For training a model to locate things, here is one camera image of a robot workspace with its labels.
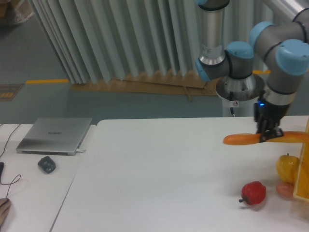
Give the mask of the person's hand on mouse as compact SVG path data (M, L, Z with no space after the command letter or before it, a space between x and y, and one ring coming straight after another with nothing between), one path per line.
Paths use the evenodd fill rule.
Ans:
M4 223L11 207L11 201L9 198L0 199L0 225Z

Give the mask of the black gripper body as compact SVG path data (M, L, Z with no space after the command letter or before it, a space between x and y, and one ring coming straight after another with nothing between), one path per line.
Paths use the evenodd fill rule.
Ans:
M267 119L268 122L280 124L281 119L286 115L290 104L288 105L275 105L264 98L259 98L253 105L254 121Z

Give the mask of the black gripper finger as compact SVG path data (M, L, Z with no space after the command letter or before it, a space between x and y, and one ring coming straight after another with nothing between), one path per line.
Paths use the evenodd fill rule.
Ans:
M267 119L258 120L256 133L265 133L265 131L267 131L267 125L268 125Z
M275 139L283 136L283 131L278 123L268 122L267 131L261 133L260 142L266 142L270 139Z

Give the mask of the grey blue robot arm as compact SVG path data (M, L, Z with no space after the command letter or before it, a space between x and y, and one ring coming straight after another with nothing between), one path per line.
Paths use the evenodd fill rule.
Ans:
M196 68L203 81L221 78L217 93L233 102L257 99L253 105L255 134L224 138L228 145L262 142L306 143L305 132L284 132L286 115L309 68L309 3L306 0L267 0L266 5L285 24L260 22L248 42L232 42L223 48L226 0L198 0L202 11L202 48Z

